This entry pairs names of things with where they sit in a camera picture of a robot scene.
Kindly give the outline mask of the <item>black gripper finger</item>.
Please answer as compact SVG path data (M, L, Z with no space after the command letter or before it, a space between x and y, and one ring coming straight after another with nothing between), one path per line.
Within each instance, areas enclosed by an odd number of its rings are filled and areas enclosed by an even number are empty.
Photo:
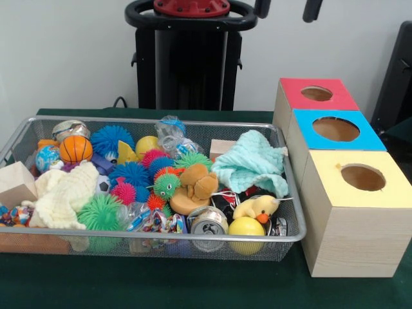
M303 21L306 23L316 21L318 19L322 3L323 0L307 0L303 11Z
M260 19L265 19L270 10L271 0L255 0L254 15Z

